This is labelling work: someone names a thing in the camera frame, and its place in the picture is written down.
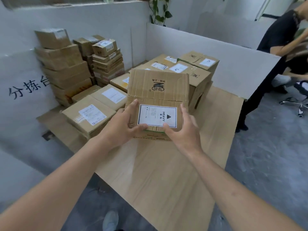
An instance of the office chair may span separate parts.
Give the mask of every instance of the office chair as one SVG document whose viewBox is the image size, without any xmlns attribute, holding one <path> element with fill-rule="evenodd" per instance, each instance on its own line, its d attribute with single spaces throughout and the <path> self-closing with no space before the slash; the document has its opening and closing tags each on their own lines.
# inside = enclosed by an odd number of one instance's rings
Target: office chair
<svg viewBox="0 0 308 231">
<path fill-rule="evenodd" d="M 280 101 L 279 104 L 286 104 L 286 103 L 299 104 L 298 116 L 303 117 L 302 108 L 304 107 L 308 109 L 308 81 L 304 80 L 301 82 L 297 82 L 294 84 L 294 87 L 299 91 L 300 94 L 306 96 L 306 98 L 303 99 L 302 101 L 299 101 L 294 97 L 289 97 L 285 101 Z"/>
</svg>

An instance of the white shoe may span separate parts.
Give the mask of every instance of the white shoe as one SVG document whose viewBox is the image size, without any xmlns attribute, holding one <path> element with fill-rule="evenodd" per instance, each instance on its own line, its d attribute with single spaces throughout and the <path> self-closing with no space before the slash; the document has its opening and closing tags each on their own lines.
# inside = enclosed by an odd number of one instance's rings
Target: white shoe
<svg viewBox="0 0 308 231">
<path fill-rule="evenodd" d="M 109 211 L 103 221 L 103 231 L 115 231 L 119 222 L 119 215 L 116 211 Z"/>
</svg>

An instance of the person in black shirt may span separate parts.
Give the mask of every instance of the person in black shirt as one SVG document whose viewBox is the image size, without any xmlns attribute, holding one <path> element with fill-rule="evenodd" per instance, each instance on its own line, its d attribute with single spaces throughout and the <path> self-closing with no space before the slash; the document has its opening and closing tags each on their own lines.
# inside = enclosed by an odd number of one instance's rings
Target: person in black shirt
<svg viewBox="0 0 308 231">
<path fill-rule="evenodd" d="M 259 106 L 264 94 L 271 89 L 271 82 L 277 74 L 282 74 L 287 67 L 294 69 L 294 71 L 292 71 L 294 73 L 302 74 L 303 70 L 308 72 L 307 56 L 301 59 L 294 58 L 286 62 L 287 54 L 308 37 L 308 29 L 306 29 L 302 35 L 294 40 L 299 24 L 304 19 L 308 20 L 308 0 L 295 10 L 290 10 L 282 15 L 265 33 L 257 50 L 280 56 L 281 59 L 266 76 L 249 100 L 244 101 L 236 132 L 248 130 L 248 127 L 245 125 L 246 115 Z"/>
</svg>

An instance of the wooden table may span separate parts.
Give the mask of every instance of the wooden table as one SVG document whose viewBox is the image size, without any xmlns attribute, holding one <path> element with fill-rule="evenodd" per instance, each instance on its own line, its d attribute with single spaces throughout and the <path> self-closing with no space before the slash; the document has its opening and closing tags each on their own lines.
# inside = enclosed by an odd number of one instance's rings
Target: wooden table
<svg viewBox="0 0 308 231">
<path fill-rule="evenodd" d="M 212 87 L 194 113 L 202 148 L 225 167 L 243 99 Z M 71 151 L 86 140 L 57 107 L 38 117 Z M 133 139 L 114 149 L 96 173 L 158 231 L 207 230 L 214 200 L 174 144 Z"/>
</svg>

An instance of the black pants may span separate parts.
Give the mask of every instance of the black pants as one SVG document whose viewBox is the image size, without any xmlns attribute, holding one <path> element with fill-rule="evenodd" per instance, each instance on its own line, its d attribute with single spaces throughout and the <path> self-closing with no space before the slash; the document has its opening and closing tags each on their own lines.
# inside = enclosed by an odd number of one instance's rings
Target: black pants
<svg viewBox="0 0 308 231">
<path fill-rule="evenodd" d="M 244 101 L 240 117 L 237 122 L 237 126 L 241 127 L 245 123 L 246 115 L 258 108 L 264 94 L 271 90 L 272 80 L 277 76 L 277 74 L 282 74 L 287 67 L 291 68 L 291 72 L 297 74 L 305 74 L 308 72 L 308 62 L 307 56 L 293 58 L 288 62 L 284 62 L 285 58 L 277 63 L 277 65 L 272 69 L 272 71 L 266 76 L 264 81 L 252 94 L 249 100 Z"/>
</svg>

